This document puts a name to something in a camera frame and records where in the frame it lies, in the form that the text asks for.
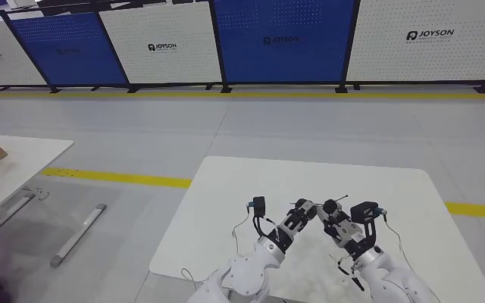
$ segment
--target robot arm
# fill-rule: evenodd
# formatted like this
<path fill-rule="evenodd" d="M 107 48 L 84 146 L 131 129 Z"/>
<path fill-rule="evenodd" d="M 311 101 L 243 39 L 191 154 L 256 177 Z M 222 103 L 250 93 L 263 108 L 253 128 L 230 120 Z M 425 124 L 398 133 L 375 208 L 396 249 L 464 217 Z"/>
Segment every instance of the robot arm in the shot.
<path fill-rule="evenodd" d="M 338 247 L 344 248 L 352 257 L 352 272 L 358 270 L 369 285 L 373 303 L 431 303 L 434 294 L 426 283 L 413 271 L 397 267 L 391 257 L 376 242 L 374 219 L 387 212 L 375 202 L 363 202 L 350 209 L 351 216 L 342 211 L 338 200 L 328 200 L 318 207 L 318 217 L 324 224 L 324 232 L 331 236 Z M 357 224 L 363 224 L 365 236 Z M 382 276 L 379 270 L 387 273 Z M 352 278 L 362 289 L 357 278 Z"/>
<path fill-rule="evenodd" d="M 222 289 L 224 279 L 230 279 L 234 291 L 247 297 L 251 303 L 260 303 L 268 296 L 270 289 L 265 270 L 280 268 L 294 235 L 316 216 L 317 208 L 311 201 L 299 199 L 283 222 L 266 235 L 259 221 L 273 221 L 265 218 L 264 204 L 264 197 L 255 197 L 248 203 L 248 208 L 254 208 L 253 223 L 260 236 L 254 244 L 255 251 L 246 257 L 237 256 L 229 260 L 209 277 L 188 303 L 228 303 Z"/>

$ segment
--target joyson logo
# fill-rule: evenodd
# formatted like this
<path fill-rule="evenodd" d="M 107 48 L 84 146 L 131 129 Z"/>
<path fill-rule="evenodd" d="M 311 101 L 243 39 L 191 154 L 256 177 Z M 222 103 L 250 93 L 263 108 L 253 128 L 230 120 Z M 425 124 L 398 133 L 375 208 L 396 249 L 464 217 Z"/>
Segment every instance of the joyson logo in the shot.
<path fill-rule="evenodd" d="M 148 47 L 151 52 L 167 52 L 177 50 L 177 44 L 175 43 L 149 44 Z"/>
<path fill-rule="evenodd" d="M 79 48 L 65 48 L 65 49 L 58 48 L 58 54 L 60 55 L 80 54 L 80 53 L 81 53 L 81 50 Z"/>
<path fill-rule="evenodd" d="M 293 37 L 264 37 L 263 44 L 264 45 L 271 45 L 275 43 L 292 43 L 292 42 L 299 42 L 300 38 L 298 36 Z"/>
<path fill-rule="evenodd" d="M 455 30 L 422 30 L 420 33 L 416 30 L 412 30 L 406 36 L 406 41 L 421 40 L 425 42 L 443 41 L 443 38 L 449 38 L 453 36 Z"/>

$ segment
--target table leg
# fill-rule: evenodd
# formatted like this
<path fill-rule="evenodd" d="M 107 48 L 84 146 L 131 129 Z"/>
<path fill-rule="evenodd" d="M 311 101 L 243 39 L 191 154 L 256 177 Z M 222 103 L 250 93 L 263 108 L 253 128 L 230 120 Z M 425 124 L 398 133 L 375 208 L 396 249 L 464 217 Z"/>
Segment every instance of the table leg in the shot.
<path fill-rule="evenodd" d="M 24 197 L 17 201 L 12 207 L 6 211 L 2 211 L 2 216 L 0 217 L 0 226 L 5 223 L 11 216 L 13 216 L 19 209 L 21 209 L 28 201 L 35 197 L 31 192 L 28 192 Z"/>
<path fill-rule="evenodd" d="M 69 240 L 62 246 L 61 250 L 54 256 L 51 260 L 51 266 L 53 268 L 56 268 L 59 266 L 59 264 L 64 260 L 66 255 L 69 253 L 69 251 L 76 245 L 76 243 L 81 239 L 83 234 L 89 229 L 89 227 L 92 225 L 92 223 L 96 220 L 96 218 L 100 215 L 102 211 L 106 208 L 106 204 L 98 204 L 96 206 L 95 210 L 92 211 L 92 213 L 88 216 L 86 221 L 83 223 L 83 228 L 81 228 L 80 231 L 77 233 L 73 234 Z"/>

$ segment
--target yellow floor stripe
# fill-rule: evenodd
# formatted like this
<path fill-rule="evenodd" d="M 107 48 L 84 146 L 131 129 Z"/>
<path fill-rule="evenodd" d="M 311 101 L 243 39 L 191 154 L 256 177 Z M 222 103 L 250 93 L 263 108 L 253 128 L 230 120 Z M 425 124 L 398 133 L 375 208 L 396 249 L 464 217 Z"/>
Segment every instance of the yellow floor stripe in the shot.
<path fill-rule="evenodd" d="M 121 183 L 135 183 L 148 186 L 167 186 L 188 189 L 191 179 L 170 178 L 168 176 L 144 176 L 128 173 L 109 173 L 93 170 L 71 170 L 68 168 L 46 168 L 42 175 L 63 176 L 67 178 L 78 178 L 98 181 L 110 181 Z M 446 202 L 450 214 L 462 214 L 472 217 L 485 217 L 485 205 Z"/>
<path fill-rule="evenodd" d="M 485 217 L 485 205 L 446 202 L 450 214 L 462 214 L 472 217 Z"/>
<path fill-rule="evenodd" d="M 353 92 L 336 94 L 333 92 L 1 92 L 0 98 L 139 98 L 139 97 L 217 97 L 217 98 L 406 98 L 406 99 L 485 99 L 485 94 L 470 93 L 379 93 Z"/>
<path fill-rule="evenodd" d="M 188 189 L 191 179 L 170 178 L 167 176 L 143 176 L 128 173 L 108 173 L 92 170 L 71 170 L 67 168 L 46 168 L 43 172 L 45 176 L 65 176 L 67 178 L 89 179 L 98 181 L 111 181 L 122 183 L 135 183 L 150 186 L 168 186 Z"/>

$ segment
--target white desk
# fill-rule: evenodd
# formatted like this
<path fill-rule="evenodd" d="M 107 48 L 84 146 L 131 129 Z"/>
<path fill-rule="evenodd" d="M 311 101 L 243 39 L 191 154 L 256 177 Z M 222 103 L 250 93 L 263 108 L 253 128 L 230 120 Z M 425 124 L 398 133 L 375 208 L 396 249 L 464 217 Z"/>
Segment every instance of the white desk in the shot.
<path fill-rule="evenodd" d="M 0 160 L 0 206 L 21 190 L 30 179 L 64 154 L 72 145 L 70 140 L 38 139 L 0 136 L 0 147 L 8 156 Z M 0 213 L 0 226 L 19 211 L 35 195 L 29 193 L 8 210 Z M 77 231 L 53 257 L 51 265 L 59 266 L 77 241 L 92 225 L 106 205 L 98 205 L 88 216 L 81 230 Z"/>
<path fill-rule="evenodd" d="M 0 160 L 0 205 L 64 154 L 73 141 L 0 136 L 8 156 Z"/>
<path fill-rule="evenodd" d="M 236 254 L 232 228 L 246 216 L 245 203 L 266 197 L 266 215 L 279 223 L 299 198 L 341 201 L 344 211 L 362 201 L 388 210 L 413 268 L 442 303 L 479 302 L 485 278 L 449 215 L 430 177 L 422 170 L 340 164 L 207 157 L 188 189 L 150 263 L 156 274 L 182 278 L 188 268 L 205 279 Z M 398 241 L 377 219 L 377 244 L 406 266 Z M 268 270 L 270 295 L 314 303 L 371 302 L 336 268 L 346 255 L 324 234 L 316 218 L 296 235 L 279 270 Z M 237 230 L 239 250 L 258 239 L 251 220 Z"/>

